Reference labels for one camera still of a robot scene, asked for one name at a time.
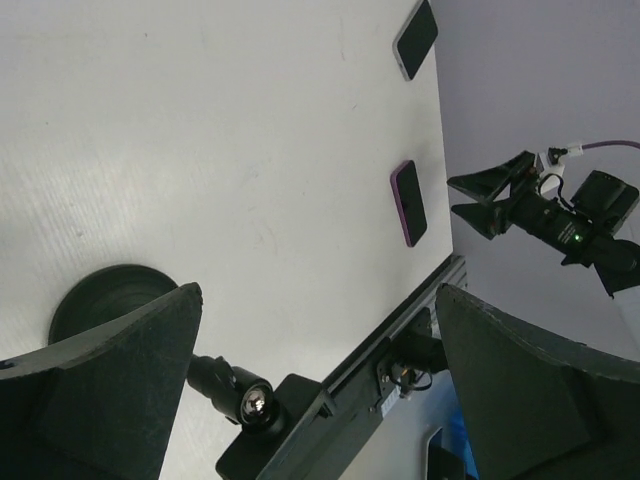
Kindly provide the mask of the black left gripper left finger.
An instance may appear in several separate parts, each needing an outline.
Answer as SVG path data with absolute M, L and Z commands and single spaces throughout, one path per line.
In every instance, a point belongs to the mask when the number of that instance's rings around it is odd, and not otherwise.
M 4 479 L 156 479 L 202 316 L 188 283 L 1 363 Z

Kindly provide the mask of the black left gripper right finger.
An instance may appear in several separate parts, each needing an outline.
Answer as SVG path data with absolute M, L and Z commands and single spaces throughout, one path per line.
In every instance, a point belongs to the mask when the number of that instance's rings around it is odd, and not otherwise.
M 480 478 L 638 478 L 638 362 L 449 284 L 436 315 Z

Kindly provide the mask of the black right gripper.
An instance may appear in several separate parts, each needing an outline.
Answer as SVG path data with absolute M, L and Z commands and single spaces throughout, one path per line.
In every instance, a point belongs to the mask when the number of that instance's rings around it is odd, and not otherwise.
M 616 237 L 639 204 L 639 189 L 602 171 L 592 171 L 570 202 L 547 199 L 524 186 L 506 199 L 497 196 L 534 167 L 523 151 L 496 167 L 447 180 L 474 200 L 451 212 L 487 240 L 515 225 L 564 255 L 562 264 L 594 267 L 605 291 L 614 295 L 639 285 L 639 245 Z

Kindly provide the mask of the black phone stand round base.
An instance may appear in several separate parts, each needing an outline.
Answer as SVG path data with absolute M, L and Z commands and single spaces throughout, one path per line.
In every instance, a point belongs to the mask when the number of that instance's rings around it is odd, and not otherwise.
M 57 307 L 49 329 L 50 344 L 83 333 L 131 313 L 170 293 L 178 285 L 164 273 L 142 265 L 115 265 L 98 270 L 78 282 Z M 284 435 L 293 431 L 300 416 L 302 396 L 319 385 L 299 377 L 294 388 L 296 402 L 277 398 L 264 378 L 232 366 L 223 357 L 192 355 L 185 381 L 207 399 L 252 441 L 244 453 L 226 451 L 216 467 L 231 466 L 223 479 L 244 479 L 245 466 L 258 467 L 258 457 L 274 450 Z

